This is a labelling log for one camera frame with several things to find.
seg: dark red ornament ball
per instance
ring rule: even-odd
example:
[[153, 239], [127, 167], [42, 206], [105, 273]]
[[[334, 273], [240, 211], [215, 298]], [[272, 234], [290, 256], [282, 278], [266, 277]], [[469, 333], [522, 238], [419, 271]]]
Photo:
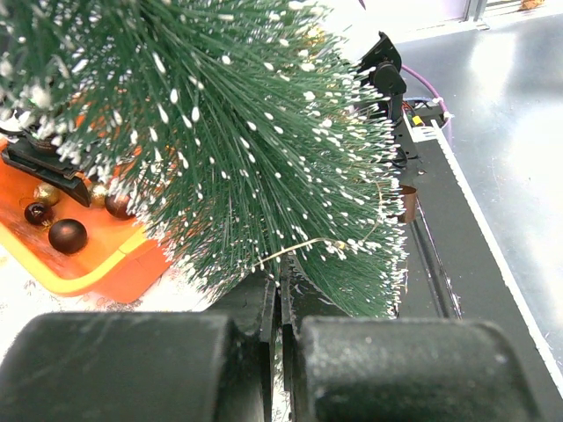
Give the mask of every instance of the dark red ornament ball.
[[106, 196], [106, 210], [109, 214], [120, 220], [128, 220], [135, 217], [134, 214], [127, 212], [127, 205], [130, 201], [128, 195]]
[[86, 227], [71, 218], [59, 220], [49, 230], [49, 242], [59, 252], [70, 255], [80, 251], [88, 241]]
[[43, 204], [42, 202], [33, 202], [26, 207], [24, 217], [27, 222], [34, 226], [43, 226], [53, 221], [55, 213], [49, 205]]

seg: green pine needle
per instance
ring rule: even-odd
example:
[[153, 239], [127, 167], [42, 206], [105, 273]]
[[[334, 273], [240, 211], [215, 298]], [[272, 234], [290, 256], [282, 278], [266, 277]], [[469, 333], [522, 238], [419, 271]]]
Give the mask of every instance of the green pine needle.
[[390, 315], [404, 258], [391, 123], [340, 40], [311, 39], [318, 8], [4, 0], [4, 11], [6, 101], [33, 100], [42, 135], [65, 136], [59, 153], [87, 174], [121, 169], [113, 192], [131, 195], [175, 265], [226, 291], [295, 253], [349, 314]]

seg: white edge strip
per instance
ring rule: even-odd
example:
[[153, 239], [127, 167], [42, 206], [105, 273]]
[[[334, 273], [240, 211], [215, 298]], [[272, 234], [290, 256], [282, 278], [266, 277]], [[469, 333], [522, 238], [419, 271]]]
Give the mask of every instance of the white edge strip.
[[524, 299], [522, 291], [516, 284], [516, 280], [514, 278], [514, 275], [510, 271], [508, 262], [504, 258], [501, 248], [499, 244], [496, 242], [496, 239], [494, 238], [494, 234], [491, 231], [491, 228], [489, 227], [488, 223], [486, 222], [486, 218], [483, 215], [483, 211], [481, 210], [481, 207], [479, 206], [477, 200], [475, 199], [472, 189], [469, 187], [469, 184], [467, 183], [467, 179], [465, 178], [465, 175], [462, 172], [461, 167], [459, 166], [459, 163], [457, 162], [454, 156], [451, 146], [446, 141], [446, 138], [443, 135], [442, 130], [440, 130], [435, 120], [432, 121], [432, 126], [434, 126], [436, 131], [436, 140], [440, 144], [443, 154], [446, 157], [448, 163], [450, 164], [454, 176], [457, 179], [457, 183], [459, 184], [459, 187], [464, 193], [469, 208], [473, 212], [473, 216], [475, 217], [475, 220], [477, 220], [477, 224], [479, 225], [481, 232], [483, 233], [483, 237], [485, 238], [487, 244], [489, 245], [489, 249], [493, 254], [494, 260], [496, 261], [496, 264], [499, 266], [499, 269], [501, 270], [501, 275], [502, 278], [504, 279], [504, 284], [508, 287], [508, 290], [514, 297], [516, 306], [520, 310], [523, 320], [528, 326], [528, 331], [530, 332], [530, 335], [534, 340], [534, 343], [536, 343], [537, 351], [539, 352], [542, 359], [544, 360], [545, 366], [547, 367], [547, 370], [552, 376], [553, 382], [555, 383], [557, 390], [559, 391], [559, 394], [563, 397], [563, 375], [559, 370], [557, 361], [553, 357], [552, 351], [549, 345], [547, 344], [547, 341], [545, 340], [544, 336], [539, 330], [536, 320], [534, 319], [534, 316], [532, 315], [530, 308], [528, 307], [528, 304]]

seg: gold ornament ball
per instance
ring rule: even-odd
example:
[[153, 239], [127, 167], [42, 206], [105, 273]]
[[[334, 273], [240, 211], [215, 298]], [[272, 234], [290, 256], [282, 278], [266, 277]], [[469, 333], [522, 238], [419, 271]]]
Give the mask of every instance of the gold ornament ball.
[[33, 197], [38, 202], [52, 207], [61, 200], [61, 191], [49, 183], [41, 182], [33, 191]]
[[90, 205], [103, 208], [106, 206], [107, 188], [103, 183], [92, 183], [88, 187], [90, 194]]

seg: orange plastic container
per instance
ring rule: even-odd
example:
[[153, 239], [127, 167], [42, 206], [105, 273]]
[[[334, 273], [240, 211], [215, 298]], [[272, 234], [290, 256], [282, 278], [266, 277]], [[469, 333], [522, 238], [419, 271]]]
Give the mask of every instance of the orange plastic container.
[[[7, 142], [0, 139], [0, 150]], [[0, 159], [0, 244], [47, 290], [62, 296], [96, 292], [117, 302], [139, 298], [169, 266], [157, 242], [133, 220], [120, 221], [103, 208], [86, 208], [62, 193], [55, 219], [74, 218], [88, 243], [73, 255], [49, 244], [48, 230], [29, 224], [24, 207], [40, 181]]]

